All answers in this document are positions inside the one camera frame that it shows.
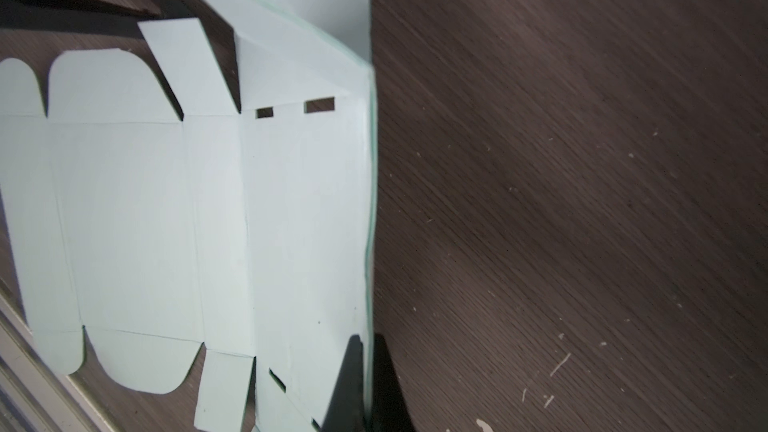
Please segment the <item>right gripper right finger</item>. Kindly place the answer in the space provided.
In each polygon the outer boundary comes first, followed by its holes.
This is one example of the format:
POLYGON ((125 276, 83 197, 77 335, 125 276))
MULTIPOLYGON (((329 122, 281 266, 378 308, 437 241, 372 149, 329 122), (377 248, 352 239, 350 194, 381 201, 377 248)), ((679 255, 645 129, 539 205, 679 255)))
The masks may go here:
POLYGON ((374 337, 373 359, 370 430, 415 432, 387 342, 382 334, 376 334, 374 337))

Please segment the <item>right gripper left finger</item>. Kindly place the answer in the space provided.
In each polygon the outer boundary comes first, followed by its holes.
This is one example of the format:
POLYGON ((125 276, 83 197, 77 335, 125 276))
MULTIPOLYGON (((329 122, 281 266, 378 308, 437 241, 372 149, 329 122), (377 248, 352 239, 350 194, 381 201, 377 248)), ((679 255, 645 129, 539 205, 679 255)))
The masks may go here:
POLYGON ((321 432, 365 430, 363 343, 350 337, 321 432))

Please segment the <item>light blue paper box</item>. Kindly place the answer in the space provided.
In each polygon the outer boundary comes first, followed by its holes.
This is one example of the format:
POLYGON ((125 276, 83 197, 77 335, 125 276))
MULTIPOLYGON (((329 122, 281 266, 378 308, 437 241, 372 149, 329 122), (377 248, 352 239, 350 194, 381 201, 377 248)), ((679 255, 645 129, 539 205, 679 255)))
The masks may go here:
POLYGON ((133 18, 1 0, 7 29, 138 37, 1 64, 1 194, 37 355, 92 348, 194 424, 320 431, 351 336, 373 398, 377 101, 370 0, 180 0, 133 18))

